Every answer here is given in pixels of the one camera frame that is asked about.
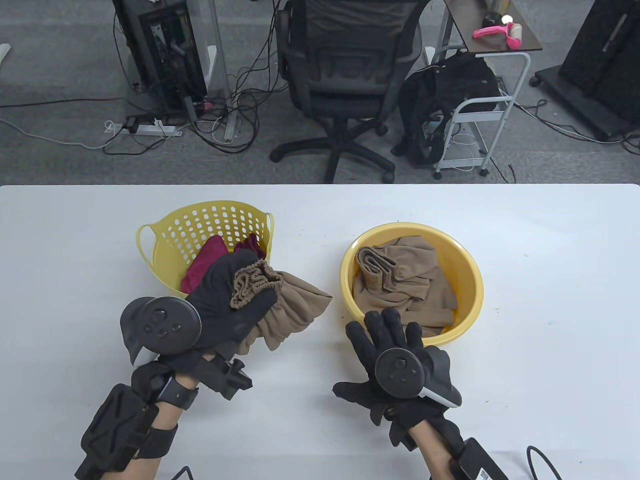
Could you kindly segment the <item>person's right hand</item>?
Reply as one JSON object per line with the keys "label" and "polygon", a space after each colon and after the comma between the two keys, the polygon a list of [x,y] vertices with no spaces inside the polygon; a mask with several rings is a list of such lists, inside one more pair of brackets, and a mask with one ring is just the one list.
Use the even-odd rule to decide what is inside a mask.
{"label": "person's right hand", "polygon": [[428,421],[437,431],[444,424],[448,407],[428,397],[398,398],[386,391],[377,379],[375,367],[378,358],[391,349],[407,350],[417,358],[423,350],[422,326],[410,322],[403,326],[402,317],[395,308],[368,311],[364,323],[351,321],[345,333],[368,380],[366,382],[337,382],[333,394],[349,403],[356,403],[369,410],[371,421],[379,426],[382,419],[390,422],[391,445],[405,446],[408,451],[417,448],[409,431],[423,421]]}

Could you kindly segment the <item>person's left hand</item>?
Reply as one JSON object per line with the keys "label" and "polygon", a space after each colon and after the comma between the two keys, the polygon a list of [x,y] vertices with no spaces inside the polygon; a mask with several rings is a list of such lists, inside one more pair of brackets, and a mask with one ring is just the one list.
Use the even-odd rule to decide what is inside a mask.
{"label": "person's left hand", "polygon": [[242,352],[242,343],[274,306],[278,294],[272,287],[259,292],[242,307],[231,306],[234,278],[243,268],[258,262],[250,250],[229,253],[206,272],[199,286],[186,297],[199,314],[202,332],[189,350],[176,355],[161,355],[158,361],[182,374],[194,371],[204,355],[215,354],[220,347],[233,346],[234,355]]}

